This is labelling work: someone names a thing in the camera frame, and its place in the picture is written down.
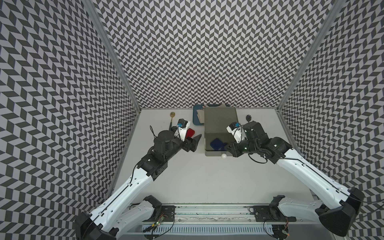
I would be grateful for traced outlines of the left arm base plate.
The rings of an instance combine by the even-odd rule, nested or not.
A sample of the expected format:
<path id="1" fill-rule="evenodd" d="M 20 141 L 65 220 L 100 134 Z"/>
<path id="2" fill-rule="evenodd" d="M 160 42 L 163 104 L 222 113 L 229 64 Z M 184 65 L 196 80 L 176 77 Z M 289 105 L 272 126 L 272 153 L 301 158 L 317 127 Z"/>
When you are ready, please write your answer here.
<path id="1" fill-rule="evenodd" d="M 173 222 L 175 220 L 176 206 L 165 205 L 155 209 L 153 215 L 145 220 L 144 223 L 154 223 L 164 217 L 163 222 Z"/>

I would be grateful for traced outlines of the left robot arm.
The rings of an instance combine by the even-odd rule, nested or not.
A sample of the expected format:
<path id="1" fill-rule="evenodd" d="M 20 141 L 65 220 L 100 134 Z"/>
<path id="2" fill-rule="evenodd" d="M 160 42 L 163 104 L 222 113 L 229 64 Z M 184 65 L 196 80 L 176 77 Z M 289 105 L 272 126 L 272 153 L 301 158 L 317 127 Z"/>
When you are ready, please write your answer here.
<path id="1" fill-rule="evenodd" d="M 180 150 L 195 152 L 201 135 L 182 137 L 185 129 L 165 130 L 154 137 L 154 145 L 135 165 L 132 175 L 107 200 L 90 213 L 80 213 L 74 222 L 77 240 L 117 240 L 139 223 L 160 215 L 162 203 L 147 196 L 134 208 L 133 200 L 167 168 Z"/>

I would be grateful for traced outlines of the blue brooch box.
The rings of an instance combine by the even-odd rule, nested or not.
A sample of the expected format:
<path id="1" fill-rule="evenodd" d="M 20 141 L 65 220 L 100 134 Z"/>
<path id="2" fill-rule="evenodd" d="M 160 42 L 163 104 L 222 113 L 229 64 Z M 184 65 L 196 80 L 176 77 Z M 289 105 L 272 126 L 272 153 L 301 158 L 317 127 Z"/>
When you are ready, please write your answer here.
<path id="1" fill-rule="evenodd" d="M 219 150 L 219 141 L 221 141 L 220 139 L 216 138 L 214 139 L 211 143 L 210 143 L 210 146 L 211 148 L 214 150 L 214 151 L 220 151 Z"/>
<path id="2" fill-rule="evenodd" d="M 222 141 L 219 141 L 219 150 L 220 151 L 226 151 L 228 143 L 223 143 Z"/>

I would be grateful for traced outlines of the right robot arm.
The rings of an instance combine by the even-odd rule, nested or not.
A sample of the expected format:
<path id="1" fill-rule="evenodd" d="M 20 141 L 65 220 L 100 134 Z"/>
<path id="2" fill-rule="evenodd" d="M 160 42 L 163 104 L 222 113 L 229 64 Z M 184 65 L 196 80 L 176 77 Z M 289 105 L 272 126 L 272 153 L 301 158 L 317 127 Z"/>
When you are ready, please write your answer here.
<path id="1" fill-rule="evenodd" d="M 269 138 L 258 122 L 231 123 L 226 129 L 235 139 L 226 147 L 233 157 L 258 154 L 291 173 L 318 197 L 318 200 L 298 201 L 278 195 L 270 203 L 273 212 L 317 222 L 334 235 L 347 236 L 365 199 L 361 190 L 336 182 L 282 138 Z"/>

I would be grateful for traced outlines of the grey top drawer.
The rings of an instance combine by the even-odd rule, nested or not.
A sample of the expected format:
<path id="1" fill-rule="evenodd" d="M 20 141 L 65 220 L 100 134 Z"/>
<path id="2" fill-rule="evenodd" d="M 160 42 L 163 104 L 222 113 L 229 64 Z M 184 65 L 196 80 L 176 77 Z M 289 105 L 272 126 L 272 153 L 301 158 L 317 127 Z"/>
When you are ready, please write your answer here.
<path id="1" fill-rule="evenodd" d="M 230 146 L 238 144 L 235 137 L 228 132 L 205 132 L 205 155 L 207 157 L 232 157 L 233 154 L 228 151 Z"/>

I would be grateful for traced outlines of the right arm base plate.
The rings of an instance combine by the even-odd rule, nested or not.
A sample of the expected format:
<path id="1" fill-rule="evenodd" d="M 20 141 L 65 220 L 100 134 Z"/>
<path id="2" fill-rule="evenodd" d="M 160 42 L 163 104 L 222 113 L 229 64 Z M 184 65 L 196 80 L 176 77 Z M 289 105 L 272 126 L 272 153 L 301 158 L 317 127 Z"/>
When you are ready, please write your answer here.
<path id="1" fill-rule="evenodd" d="M 265 220 L 270 222 L 296 222 L 295 217 L 286 217 L 277 207 L 269 207 L 263 205 L 252 206 L 249 212 L 254 215 L 256 222 L 261 223 Z"/>

